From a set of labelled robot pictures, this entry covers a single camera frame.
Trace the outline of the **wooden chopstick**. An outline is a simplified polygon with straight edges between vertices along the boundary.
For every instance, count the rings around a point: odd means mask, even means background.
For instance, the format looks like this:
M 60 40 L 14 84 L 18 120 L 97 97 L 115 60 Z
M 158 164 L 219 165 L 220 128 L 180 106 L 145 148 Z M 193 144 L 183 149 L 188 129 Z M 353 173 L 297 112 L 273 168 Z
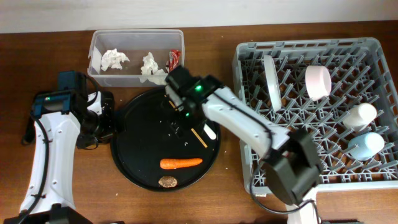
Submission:
M 172 106 L 172 108 L 175 111 L 178 111 L 177 107 L 174 105 L 174 103 L 172 103 L 171 100 L 169 100 L 170 105 Z M 203 145 L 204 148 L 207 148 L 208 145 L 205 143 L 205 141 L 200 137 L 200 135 L 195 131 L 194 128 L 190 128 L 191 132 L 196 136 L 196 138 L 201 142 L 201 144 Z

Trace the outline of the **white plastic fork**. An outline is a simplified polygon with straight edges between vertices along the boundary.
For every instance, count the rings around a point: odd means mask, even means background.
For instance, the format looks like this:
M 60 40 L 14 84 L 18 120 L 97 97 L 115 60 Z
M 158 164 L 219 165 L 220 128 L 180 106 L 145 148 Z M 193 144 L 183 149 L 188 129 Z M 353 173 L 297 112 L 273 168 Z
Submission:
M 217 138 L 216 133 L 207 124 L 204 125 L 203 130 L 211 140 Z

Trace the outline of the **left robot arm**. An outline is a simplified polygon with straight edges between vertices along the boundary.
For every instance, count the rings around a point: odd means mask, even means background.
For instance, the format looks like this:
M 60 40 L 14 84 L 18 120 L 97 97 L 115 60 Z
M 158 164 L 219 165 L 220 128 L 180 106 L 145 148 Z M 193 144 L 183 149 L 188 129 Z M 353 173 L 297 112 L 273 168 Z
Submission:
M 30 113 L 35 153 L 19 215 L 5 223 L 89 223 L 75 210 L 75 149 L 97 147 L 111 135 L 111 93 L 64 90 L 37 95 Z

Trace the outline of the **pink bowl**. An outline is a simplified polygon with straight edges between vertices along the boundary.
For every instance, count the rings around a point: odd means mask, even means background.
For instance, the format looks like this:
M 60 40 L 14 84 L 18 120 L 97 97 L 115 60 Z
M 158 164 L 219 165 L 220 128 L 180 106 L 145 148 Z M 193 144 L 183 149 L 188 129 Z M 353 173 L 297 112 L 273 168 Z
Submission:
M 324 66 L 310 65 L 305 70 L 305 86 L 309 98 L 318 101 L 331 93 L 331 76 Z

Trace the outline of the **red snack wrapper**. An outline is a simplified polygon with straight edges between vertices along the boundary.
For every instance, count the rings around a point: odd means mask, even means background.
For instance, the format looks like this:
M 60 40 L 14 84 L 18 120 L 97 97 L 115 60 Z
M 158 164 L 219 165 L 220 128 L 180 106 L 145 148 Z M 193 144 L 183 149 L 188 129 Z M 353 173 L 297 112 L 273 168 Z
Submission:
M 166 62 L 166 69 L 168 72 L 171 72 L 178 66 L 178 62 L 181 56 L 181 51 L 172 49 L 169 52 L 169 59 Z

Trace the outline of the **light blue cup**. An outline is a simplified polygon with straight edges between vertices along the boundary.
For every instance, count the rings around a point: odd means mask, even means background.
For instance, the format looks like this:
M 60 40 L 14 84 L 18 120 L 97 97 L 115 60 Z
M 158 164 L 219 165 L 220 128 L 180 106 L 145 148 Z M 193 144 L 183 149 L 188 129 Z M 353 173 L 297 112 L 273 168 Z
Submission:
M 348 147 L 353 147 L 350 154 L 354 159 L 365 161 L 376 155 L 385 146 L 383 137 L 378 133 L 366 133 L 353 138 Z

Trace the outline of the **grey plate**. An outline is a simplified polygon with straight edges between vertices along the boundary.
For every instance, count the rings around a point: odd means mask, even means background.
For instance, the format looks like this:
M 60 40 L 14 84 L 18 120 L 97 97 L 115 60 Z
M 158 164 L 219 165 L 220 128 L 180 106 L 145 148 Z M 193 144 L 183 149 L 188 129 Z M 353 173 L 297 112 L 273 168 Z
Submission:
M 282 108 L 282 99 L 280 96 L 279 81 L 277 78 L 274 60 L 270 55 L 265 55 L 263 57 L 263 62 L 267 89 L 269 92 L 272 109 L 274 111 L 279 111 Z

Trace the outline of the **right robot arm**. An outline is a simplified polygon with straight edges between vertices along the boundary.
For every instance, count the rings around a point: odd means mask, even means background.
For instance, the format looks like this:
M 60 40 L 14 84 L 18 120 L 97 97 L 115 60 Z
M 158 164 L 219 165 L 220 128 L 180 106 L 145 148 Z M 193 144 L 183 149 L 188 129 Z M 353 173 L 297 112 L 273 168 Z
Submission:
M 259 156 L 250 177 L 249 193 L 262 209 L 281 214 L 261 203 L 254 193 L 256 175 L 265 173 L 269 190 L 285 204 L 288 223 L 321 223 L 316 203 L 322 171 L 317 147 L 305 129 L 291 132 L 256 113 L 216 78 L 193 77 L 183 68 L 169 73 L 166 94 L 186 118 L 216 122 Z

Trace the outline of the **tissue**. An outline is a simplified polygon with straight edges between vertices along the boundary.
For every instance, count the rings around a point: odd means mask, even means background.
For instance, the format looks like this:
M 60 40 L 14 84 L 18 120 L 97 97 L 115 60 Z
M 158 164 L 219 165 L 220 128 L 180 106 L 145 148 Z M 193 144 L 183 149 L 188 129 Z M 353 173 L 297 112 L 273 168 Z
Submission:
M 156 85 L 166 85 L 165 78 L 167 75 L 168 73 L 165 73 L 162 69 L 156 70 L 155 73 L 152 70 L 148 70 L 139 77 L 139 80 L 141 83 L 149 81 Z
M 142 61 L 144 62 L 141 67 L 142 75 L 155 75 L 158 71 L 159 67 L 156 61 L 154 60 L 154 56 L 151 52 L 147 54 L 147 56 L 143 57 Z
M 123 66 L 121 64 L 129 61 L 126 54 L 118 52 L 117 48 L 107 50 L 101 58 L 101 69 L 102 71 L 107 71 L 109 68 L 122 70 Z

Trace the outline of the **white cup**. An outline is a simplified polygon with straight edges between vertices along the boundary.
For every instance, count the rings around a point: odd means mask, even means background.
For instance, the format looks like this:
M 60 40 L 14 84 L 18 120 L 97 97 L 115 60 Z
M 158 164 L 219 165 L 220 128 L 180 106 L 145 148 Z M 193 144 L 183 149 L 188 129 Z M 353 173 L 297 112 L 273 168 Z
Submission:
M 360 132 L 366 128 L 377 116 L 376 108 L 369 103 L 361 103 L 351 108 L 349 115 L 343 120 L 346 128 L 353 128 L 355 132 Z

